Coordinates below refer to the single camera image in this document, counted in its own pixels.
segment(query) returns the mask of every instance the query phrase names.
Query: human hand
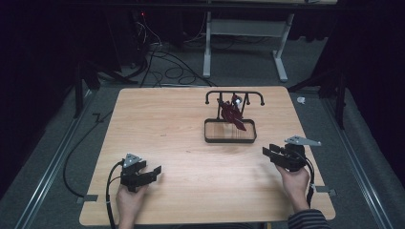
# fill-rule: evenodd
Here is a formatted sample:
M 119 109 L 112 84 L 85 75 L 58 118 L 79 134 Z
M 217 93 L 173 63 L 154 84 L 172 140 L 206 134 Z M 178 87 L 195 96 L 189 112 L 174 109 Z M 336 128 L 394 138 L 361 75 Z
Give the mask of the human hand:
M 305 168 L 296 172 L 289 172 L 285 168 L 276 165 L 283 179 L 284 190 L 291 201 L 294 213 L 309 209 L 305 192 L 309 182 L 309 173 Z
M 143 203 L 143 197 L 148 185 L 142 186 L 136 193 L 128 191 L 125 185 L 119 185 L 117 192 L 117 207 L 119 212 L 119 229 L 134 228 L 134 221 Z

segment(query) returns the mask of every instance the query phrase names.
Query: white object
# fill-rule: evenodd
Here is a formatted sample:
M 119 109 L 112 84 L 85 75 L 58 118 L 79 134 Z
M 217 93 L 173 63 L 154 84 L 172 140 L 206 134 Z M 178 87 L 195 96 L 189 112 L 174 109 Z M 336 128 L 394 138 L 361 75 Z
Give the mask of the white object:
M 301 104 L 305 104 L 305 98 L 304 97 L 297 97 L 297 102 Z

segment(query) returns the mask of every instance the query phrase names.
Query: dark sleeve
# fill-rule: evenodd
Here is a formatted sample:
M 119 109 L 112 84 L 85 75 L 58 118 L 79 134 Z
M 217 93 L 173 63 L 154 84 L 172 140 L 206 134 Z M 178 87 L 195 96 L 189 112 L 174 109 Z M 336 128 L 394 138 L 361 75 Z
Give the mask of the dark sleeve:
M 321 211 L 308 209 L 288 218 L 289 229 L 328 228 L 330 226 Z

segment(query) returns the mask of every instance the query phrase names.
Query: gray carpet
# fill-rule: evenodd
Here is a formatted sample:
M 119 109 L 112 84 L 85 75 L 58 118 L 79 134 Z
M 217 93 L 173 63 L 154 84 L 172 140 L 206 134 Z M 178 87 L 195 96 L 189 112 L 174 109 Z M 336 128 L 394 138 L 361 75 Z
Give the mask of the gray carpet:
M 277 49 L 277 39 L 260 41 L 258 38 L 238 37 L 230 46 L 229 39 L 214 40 L 216 48 L 212 52 L 212 69 L 210 81 L 218 86 L 293 86 L 308 78 L 322 51 L 325 41 L 307 43 L 304 40 L 288 41 L 283 53 L 283 61 L 288 74 L 288 82 L 278 80 L 275 65 L 269 52 Z M 203 71 L 203 47 L 201 43 L 190 43 L 182 49 L 165 44 L 159 51 L 169 52 L 184 61 L 199 75 Z M 170 58 L 162 52 L 155 52 L 160 57 Z M 159 73 L 165 73 L 175 67 L 167 60 L 154 57 L 151 72 L 145 80 L 145 86 L 167 86 L 188 82 L 191 78 L 179 81 L 178 78 L 164 77 L 160 83 Z M 176 77 L 179 69 L 168 72 Z M 198 79 L 193 84 L 206 85 Z M 114 109 L 117 95 L 121 88 L 128 87 L 118 83 L 102 82 L 99 91 L 93 92 L 94 98 L 80 121 L 75 135 L 68 146 L 71 151 L 74 146 L 91 130 L 96 123 L 94 113 L 101 116 Z M 351 161 L 342 144 L 339 132 L 334 127 L 334 120 L 327 113 L 326 99 L 319 99 L 316 88 L 306 88 L 290 94 L 297 114 L 300 118 L 306 136 L 320 140 L 322 147 L 312 147 L 317 164 L 326 185 L 334 189 L 336 196 L 331 197 L 336 211 L 336 218 L 330 221 L 332 228 L 379 228 L 374 219 L 373 211 L 364 197 L 364 190 L 358 184 L 353 174 Z M 306 104 L 296 102 L 297 96 L 304 96 Z M 357 111 L 350 92 L 347 93 L 344 113 L 345 134 L 348 136 L 365 173 L 368 176 L 375 193 L 379 196 L 384 210 L 389 216 L 393 228 L 401 228 L 405 224 L 405 192 L 394 175 L 384 156 L 380 153 L 366 123 Z M 0 228 L 14 228 L 32 197 L 35 188 L 46 172 L 53 155 L 68 131 L 75 114 L 75 94 L 71 92 L 64 106 L 49 122 L 46 133 L 41 138 L 36 149 L 22 168 L 18 177 L 0 202 Z M 67 167 L 67 178 L 71 187 L 80 194 L 85 194 L 90 184 L 96 159 L 102 146 L 108 128 L 109 118 L 98 124 L 84 140 L 75 148 Z M 76 203 L 77 197 L 65 187 L 62 179 L 62 169 L 58 168 L 52 186 L 40 208 L 34 212 L 31 228 L 82 228 L 78 219 L 82 204 Z M 160 226 L 142 226 L 137 228 L 161 228 Z M 272 228 L 287 228 L 285 221 L 272 223 Z

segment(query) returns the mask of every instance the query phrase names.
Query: wooden table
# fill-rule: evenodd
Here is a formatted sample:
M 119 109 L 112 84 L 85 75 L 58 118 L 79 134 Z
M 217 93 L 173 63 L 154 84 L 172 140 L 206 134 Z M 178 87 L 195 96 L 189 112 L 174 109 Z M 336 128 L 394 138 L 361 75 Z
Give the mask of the wooden table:
M 207 143 L 204 121 L 215 118 L 217 94 L 213 90 L 255 91 L 244 117 L 256 123 L 257 138 L 251 144 Z M 224 100 L 231 98 L 224 95 Z M 305 137 L 297 113 L 284 87 L 124 89 L 108 128 L 88 195 L 97 201 L 84 203 L 83 225 L 108 225 L 105 188 L 112 167 L 131 153 L 148 161 L 144 172 L 162 166 L 158 180 L 150 184 L 137 224 L 216 222 L 267 222 L 285 220 L 292 213 L 281 177 L 262 147 L 284 146 L 293 135 Z M 324 185 L 310 148 L 307 157 L 315 167 L 315 184 Z M 113 177 L 118 177 L 120 167 Z M 115 193 L 110 194 L 118 222 Z M 327 193 L 315 193 L 312 207 L 333 219 Z

